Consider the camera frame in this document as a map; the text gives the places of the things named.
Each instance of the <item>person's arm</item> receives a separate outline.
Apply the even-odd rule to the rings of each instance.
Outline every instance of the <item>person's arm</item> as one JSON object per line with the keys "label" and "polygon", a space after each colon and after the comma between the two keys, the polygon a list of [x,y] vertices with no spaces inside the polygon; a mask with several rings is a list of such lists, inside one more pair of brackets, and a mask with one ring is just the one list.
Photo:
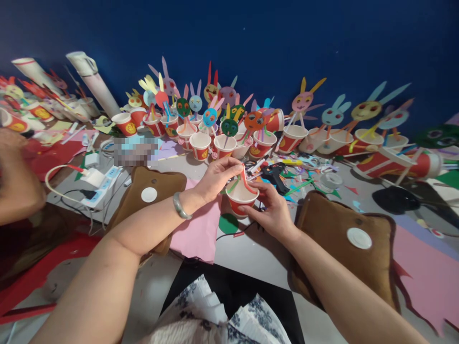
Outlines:
{"label": "person's arm", "polygon": [[37,176],[22,158],[27,140],[10,129],[0,129],[0,226],[33,215],[46,203]]}
{"label": "person's arm", "polygon": [[[193,214],[214,200],[242,168],[234,158],[211,163],[196,187],[180,194],[184,211]],[[169,197],[117,225],[89,255],[31,343],[117,343],[128,317],[140,258],[183,221]]]}
{"label": "person's arm", "polygon": [[405,319],[292,222],[274,187],[260,190],[267,211],[240,207],[295,257],[336,328],[349,343],[427,343]]}

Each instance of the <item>bangle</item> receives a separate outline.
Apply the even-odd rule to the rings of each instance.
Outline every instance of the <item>bangle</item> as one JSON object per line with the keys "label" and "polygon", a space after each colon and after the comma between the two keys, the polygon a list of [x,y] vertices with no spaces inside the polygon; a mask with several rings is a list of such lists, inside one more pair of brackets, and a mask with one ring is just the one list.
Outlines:
{"label": "bangle", "polygon": [[182,219],[190,220],[193,217],[193,215],[188,215],[187,213],[185,213],[185,211],[183,210],[182,204],[180,203],[179,195],[180,195],[180,192],[176,192],[174,196],[172,197],[174,208]]}

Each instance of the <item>woman's right hand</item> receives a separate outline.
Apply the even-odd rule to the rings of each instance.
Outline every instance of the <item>woman's right hand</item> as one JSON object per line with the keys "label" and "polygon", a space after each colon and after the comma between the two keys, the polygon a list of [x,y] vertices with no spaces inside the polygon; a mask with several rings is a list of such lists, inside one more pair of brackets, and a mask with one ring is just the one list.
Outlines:
{"label": "woman's right hand", "polygon": [[281,243],[297,233],[287,201],[277,193],[274,186],[267,183],[248,181],[249,186],[260,190],[258,199],[266,207],[266,211],[259,212],[252,207],[242,205],[239,209],[263,226],[266,231]]}

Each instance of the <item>white button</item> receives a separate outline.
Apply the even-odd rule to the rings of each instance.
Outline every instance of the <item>white button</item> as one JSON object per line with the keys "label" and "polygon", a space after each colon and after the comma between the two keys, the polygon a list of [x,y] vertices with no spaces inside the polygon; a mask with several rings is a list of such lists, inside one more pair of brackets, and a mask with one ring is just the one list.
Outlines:
{"label": "white button", "polygon": [[348,240],[355,247],[361,249],[369,249],[372,246],[372,239],[367,234],[367,232],[361,230],[360,228],[349,228],[347,235]]}
{"label": "white button", "polygon": [[158,192],[155,188],[145,188],[142,191],[142,201],[146,203],[153,202],[158,196]]}

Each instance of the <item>blue wall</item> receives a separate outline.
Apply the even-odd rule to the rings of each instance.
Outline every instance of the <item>blue wall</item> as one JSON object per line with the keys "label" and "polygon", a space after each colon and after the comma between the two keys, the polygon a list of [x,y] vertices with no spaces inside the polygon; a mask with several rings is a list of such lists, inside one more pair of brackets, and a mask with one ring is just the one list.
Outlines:
{"label": "blue wall", "polygon": [[330,106],[342,93],[356,105],[384,80],[382,95],[413,82],[392,101],[416,97],[400,128],[412,136],[459,110],[458,13],[452,0],[9,1],[0,13],[0,74],[21,76],[10,61],[29,56],[73,88],[62,64],[83,50],[122,106],[124,92],[151,74],[148,63],[162,70],[162,55],[180,91],[200,78],[205,85],[212,60],[223,86],[238,75],[241,98],[275,96],[273,106],[287,113],[303,76],[307,89],[328,78],[314,102]]}

